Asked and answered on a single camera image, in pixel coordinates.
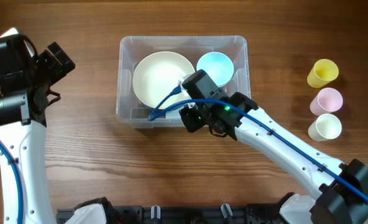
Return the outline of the pink plastic cup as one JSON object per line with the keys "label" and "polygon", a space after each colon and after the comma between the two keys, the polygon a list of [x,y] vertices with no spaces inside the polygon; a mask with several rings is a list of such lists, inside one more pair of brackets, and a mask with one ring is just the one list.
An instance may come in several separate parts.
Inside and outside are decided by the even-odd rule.
{"label": "pink plastic cup", "polygon": [[324,88],[318,92],[310,103],[310,111],[320,116],[326,113],[333,113],[343,106],[343,97],[334,88]]}

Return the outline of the cream plastic bowl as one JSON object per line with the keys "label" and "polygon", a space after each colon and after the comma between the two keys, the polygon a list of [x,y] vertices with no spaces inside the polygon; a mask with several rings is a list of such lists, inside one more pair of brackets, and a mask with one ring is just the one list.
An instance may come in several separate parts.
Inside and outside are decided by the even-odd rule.
{"label": "cream plastic bowl", "polygon": [[175,52],[156,52],[144,58],[134,70],[132,87],[136,97],[146,106],[164,109],[185,100],[183,93],[166,99],[171,91],[187,75],[195,72],[193,65],[184,56]]}

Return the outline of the light blue small bowl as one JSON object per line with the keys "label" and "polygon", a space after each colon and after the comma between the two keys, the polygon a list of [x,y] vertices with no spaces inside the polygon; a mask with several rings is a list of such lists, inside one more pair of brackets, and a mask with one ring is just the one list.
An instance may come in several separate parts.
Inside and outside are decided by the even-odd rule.
{"label": "light blue small bowl", "polygon": [[196,64],[197,70],[204,70],[218,87],[230,82],[234,74],[232,60],[221,52],[204,54]]}

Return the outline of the yellow plastic cup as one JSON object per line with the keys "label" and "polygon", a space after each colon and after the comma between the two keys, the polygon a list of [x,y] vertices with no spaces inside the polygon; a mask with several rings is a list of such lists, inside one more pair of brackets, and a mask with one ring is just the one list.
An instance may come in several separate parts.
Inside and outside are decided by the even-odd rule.
{"label": "yellow plastic cup", "polygon": [[313,88],[321,88],[337,79],[338,75],[339,68],[333,61],[320,59],[314,64],[306,81]]}

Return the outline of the pale cream plastic cup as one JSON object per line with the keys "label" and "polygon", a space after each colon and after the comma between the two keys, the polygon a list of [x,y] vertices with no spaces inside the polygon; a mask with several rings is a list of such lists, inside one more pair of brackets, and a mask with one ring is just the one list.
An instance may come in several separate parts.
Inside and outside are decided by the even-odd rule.
{"label": "pale cream plastic cup", "polygon": [[322,114],[308,128],[308,135],[314,141],[336,139],[342,132],[342,124],[333,114]]}

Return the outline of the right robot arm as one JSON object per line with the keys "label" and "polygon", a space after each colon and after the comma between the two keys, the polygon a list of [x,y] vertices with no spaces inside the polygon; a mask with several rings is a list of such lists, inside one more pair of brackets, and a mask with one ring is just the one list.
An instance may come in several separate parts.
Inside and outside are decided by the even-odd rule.
{"label": "right robot arm", "polygon": [[368,167],[345,164],[311,147],[279,124],[246,95],[227,96],[204,70],[180,84],[189,100],[180,110],[191,133],[208,126],[266,155],[295,178],[307,195],[288,194],[277,207],[286,223],[364,223],[368,219]]}

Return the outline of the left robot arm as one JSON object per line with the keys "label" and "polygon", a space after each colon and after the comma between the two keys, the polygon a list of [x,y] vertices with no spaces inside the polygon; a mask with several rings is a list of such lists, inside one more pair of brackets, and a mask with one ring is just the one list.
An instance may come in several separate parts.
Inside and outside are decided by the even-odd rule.
{"label": "left robot arm", "polygon": [[0,37],[0,170],[5,223],[57,223],[45,171],[45,110],[75,69],[56,43],[38,53],[24,34]]}

